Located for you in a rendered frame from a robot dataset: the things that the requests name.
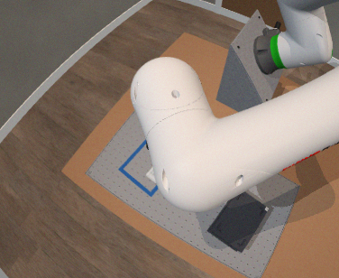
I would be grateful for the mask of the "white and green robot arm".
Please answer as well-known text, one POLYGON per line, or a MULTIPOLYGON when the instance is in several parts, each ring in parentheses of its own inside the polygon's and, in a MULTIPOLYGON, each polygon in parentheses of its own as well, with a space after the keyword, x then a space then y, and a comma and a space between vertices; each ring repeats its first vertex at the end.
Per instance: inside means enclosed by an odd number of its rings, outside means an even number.
MULTIPOLYGON (((286 31, 276 22, 255 39, 261 72, 330 61, 333 42, 324 6, 338 1, 277 0, 286 31)), ((339 144, 339 66, 258 106, 217 118, 196 72, 183 60, 160 57, 136 72, 131 100, 161 195, 188 212, 214 209, 339 144)))

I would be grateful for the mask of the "blue tape rectangle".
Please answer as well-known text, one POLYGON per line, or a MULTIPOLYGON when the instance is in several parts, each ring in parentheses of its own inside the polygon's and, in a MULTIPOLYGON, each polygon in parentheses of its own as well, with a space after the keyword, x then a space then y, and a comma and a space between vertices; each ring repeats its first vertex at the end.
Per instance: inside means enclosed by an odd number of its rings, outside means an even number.
POLYGON ((144 192, 146 192, 149 196, 152 196, 158 189, 157 185, 152 191, 147 190, 144 186, 141 185, 134 177, 132 177, 128 172, 124 170, 124 167, 131 161, 131 159, 146 145, 146 140, 136 149, 136 151, 126 160, 126 162, 118 169, 121 173, 123 173, 128 179, 130 179, 133 183, 135 183, 139 188, 141 188, 144 192))

